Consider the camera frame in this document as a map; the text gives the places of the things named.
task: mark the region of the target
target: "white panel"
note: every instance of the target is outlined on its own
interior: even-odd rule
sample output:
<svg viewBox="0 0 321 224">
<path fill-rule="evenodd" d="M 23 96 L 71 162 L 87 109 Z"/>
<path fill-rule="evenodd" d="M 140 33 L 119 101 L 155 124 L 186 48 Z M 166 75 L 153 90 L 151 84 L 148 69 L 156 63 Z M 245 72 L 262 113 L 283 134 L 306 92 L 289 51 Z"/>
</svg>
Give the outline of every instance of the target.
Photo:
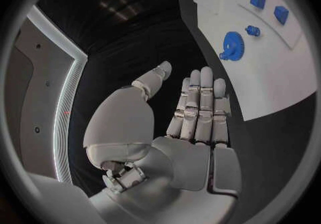
<svg viewBox="0 0 321 224">
<path fill-rule="evenodd" d="M 285 109 L 316 91 L 307 39 L 285 2 L 266 0 L 265 8 L 256 10 L 250 0 L 219 0 L 219 11 L 214 13 L 211 7 L 216 1 L 195 0 L 198 27 L 217 55 L 223 52 L 227 32 L 238 32 L 244 39 L 241 60 L 222 60 L 244 120 Z M 274 16 L 276 5 L 289 9 L 284 26 Z M 261 37 L 249 36 L 245 31 L 248 25 L 259 27 Z"/>
</svg>

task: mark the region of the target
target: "blue gear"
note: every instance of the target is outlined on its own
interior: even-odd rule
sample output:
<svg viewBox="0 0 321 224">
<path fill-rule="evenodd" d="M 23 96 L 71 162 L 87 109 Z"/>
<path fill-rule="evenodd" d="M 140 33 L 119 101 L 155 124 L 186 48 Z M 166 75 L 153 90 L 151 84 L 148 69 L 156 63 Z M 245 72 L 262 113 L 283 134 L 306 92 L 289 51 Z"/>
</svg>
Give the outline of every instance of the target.
<svg viewBox="0 0 321 224">
<path fill-rule="evenodd" d="M 228 32 L 223 43 L 224 52 L 219 54 L 222 60 L 238 61 L 244 54 L 244 40 L 237 32 Z"/>
</svg>

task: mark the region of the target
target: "small blue screw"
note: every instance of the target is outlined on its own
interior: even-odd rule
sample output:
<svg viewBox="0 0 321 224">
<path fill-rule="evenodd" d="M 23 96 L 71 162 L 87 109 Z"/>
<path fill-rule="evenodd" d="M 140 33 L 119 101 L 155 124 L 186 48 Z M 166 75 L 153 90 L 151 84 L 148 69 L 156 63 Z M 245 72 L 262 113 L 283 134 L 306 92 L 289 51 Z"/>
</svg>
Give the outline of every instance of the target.
<svg viewBox="0 0 321 224">
<path fill-rule="evenodd" d="M 248 35 L 251 35 L 251 36 L 258 37 L 261 34 L 261 31 L 259 30 L 259 28 L 252 25 L 249 25 L 247 28 L 245 28 L 245 30 L 248 33 Z"/>
</svg>

